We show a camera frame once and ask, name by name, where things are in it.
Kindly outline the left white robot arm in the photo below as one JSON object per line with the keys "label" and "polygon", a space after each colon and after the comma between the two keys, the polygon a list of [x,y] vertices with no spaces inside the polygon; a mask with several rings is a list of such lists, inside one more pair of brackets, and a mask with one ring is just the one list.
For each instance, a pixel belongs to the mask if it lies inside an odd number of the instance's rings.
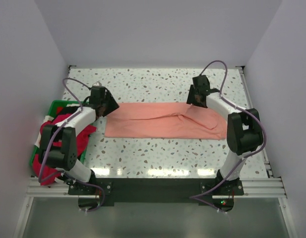
{"label": "left white robot arm", "polygon": [[43,170],[48,166],[80,181],[79,188],[85,194],[94,193],[97,183],[91,179],[91,169],[78,160],[76,137],[98,118],[105,117],[118,108],[119,105],[106,87],[92,86],[87,103],[66,107],[71,110],[67,118],[44,126],[38,152],[38,161],[41,164],[39,182],[43,183],[48,179],[43,177]]}

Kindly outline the salmon pink t shirt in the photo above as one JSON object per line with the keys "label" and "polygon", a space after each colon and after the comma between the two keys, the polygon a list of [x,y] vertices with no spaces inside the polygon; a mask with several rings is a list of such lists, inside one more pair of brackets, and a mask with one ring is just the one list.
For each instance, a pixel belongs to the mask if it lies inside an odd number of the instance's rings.
{"label": "salmon pink t shirt", "polygon": [[107,116],[106,137],[224,140],[225,119],[186,103],[121,103]]}

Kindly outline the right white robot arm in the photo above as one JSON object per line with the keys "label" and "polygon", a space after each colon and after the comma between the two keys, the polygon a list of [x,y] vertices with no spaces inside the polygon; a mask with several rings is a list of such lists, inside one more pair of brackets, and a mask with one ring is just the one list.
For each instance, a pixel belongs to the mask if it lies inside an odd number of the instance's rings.
{"label": "right white robot arm", "polygon": [[245,109],[224,98],[220,90],[211,88],[205,75],[192,78],[187,104],[212,109],[227,122],[227,158],[217,173],[216,191],[225,195],[232,190],[232,181],[240,178],[245,160],[264,144],[264,131],[257,109]]}

